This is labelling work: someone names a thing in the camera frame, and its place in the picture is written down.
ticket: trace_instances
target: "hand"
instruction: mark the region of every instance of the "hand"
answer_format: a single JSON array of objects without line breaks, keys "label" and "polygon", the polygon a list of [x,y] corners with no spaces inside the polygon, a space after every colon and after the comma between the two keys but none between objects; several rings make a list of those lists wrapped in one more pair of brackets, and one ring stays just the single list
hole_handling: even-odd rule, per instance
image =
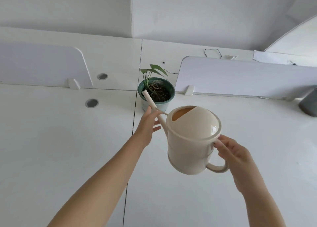
[{"label": "hand", "polygon": [[243,196],[266,193],[268,190],[250,152],[227,136],[220,135],[218,139],[214,147],[227,161],[236,187]]},{"label": "hand", "polygon": [[160,122],[157,120],[155,121],[155,118],[159,116],[162,113],[162,111],[155,110],[151,113],[151,107],[149,106],[147,110],[145,111],[144,115],[142,116],[140,123],[137,127],[137,130],[133,134],[135,137],[138,137],[141,145],[143,148],[149,145],[152,139],[152,134],[155,131],[158,131],[161,129],[161,126],[156,126],[153,128],[154,125],[160,124]]}]

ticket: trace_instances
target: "potted plant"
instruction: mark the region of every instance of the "potted plant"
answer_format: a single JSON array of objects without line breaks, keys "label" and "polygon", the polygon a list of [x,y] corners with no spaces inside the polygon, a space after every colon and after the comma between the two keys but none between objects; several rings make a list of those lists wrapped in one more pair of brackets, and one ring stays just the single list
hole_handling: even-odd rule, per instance
[{"label": "potted plant", "polygon": [[157,77],[151,78],[152,73],[156,73],[160,76],[163,76],[161,74],[163,73],[164,75],[168,76],[163,68],[158,65],[150,65],[150,67],[150,69],[140,69],[143,74],[143,81],[139,84],[138,93],[142,98],[142,108],[146,110],[149,105],[142,94],[144,90],[147,90],[156,106],[160,110],[166,111],[169,102],[175,96],[175,89],[173,85],[166,79]]}]

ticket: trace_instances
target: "person's left hand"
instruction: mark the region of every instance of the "person's left hand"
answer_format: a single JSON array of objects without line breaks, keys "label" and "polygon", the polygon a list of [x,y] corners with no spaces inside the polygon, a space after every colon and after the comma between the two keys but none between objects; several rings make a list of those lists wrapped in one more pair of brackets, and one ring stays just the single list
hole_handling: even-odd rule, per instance
[{"label": "person's left hand", "polygon": [[151,142],[152,134],[161,129],[161,126],[154,127],[154,125],[160,124],[158,120],[155,121],[155,118],[161,113],[162,111],[159,110],[155,110],[151,113],[151,107],[149,106],[142,116],[135,133],[133,134],[139,139],[144,148]]}]

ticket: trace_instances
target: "watering can spout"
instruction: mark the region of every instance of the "watering can spout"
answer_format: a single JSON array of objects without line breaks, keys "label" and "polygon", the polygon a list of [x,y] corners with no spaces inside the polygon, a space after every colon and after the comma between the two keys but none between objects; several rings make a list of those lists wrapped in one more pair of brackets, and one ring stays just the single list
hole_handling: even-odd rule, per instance
[{"label": "watering can spout", "polygon": [[[151,106],[152,109],[158,109],[154,103],[154,101],[152,100],[152,98],[150,97],[149,93],[144,90],[142,92],[142,94],[144,95],[146,101],[149,103],[149,105]],[[158,117],[158,120],[160,122],[160,124],[162,125],[162,128],[164,129],[164,132],[165,132],[165,135],[167,137],[167,125],[166,125],[166,122],[165,120],[163,119],[163,117],[161,115],[159,115]]]}]

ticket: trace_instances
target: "watering can lid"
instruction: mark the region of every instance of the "watering can lid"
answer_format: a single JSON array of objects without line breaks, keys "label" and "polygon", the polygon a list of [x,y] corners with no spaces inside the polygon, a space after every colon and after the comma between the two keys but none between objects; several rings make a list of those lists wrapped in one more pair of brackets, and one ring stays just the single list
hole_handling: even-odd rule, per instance
[{"label": "watering can lid", "polygon": [[218,117],[208,109],[196,106],[177,120],[169,119],[169,126],[179,135],[190,139],[204,139],[213,136],[221,128]]}]

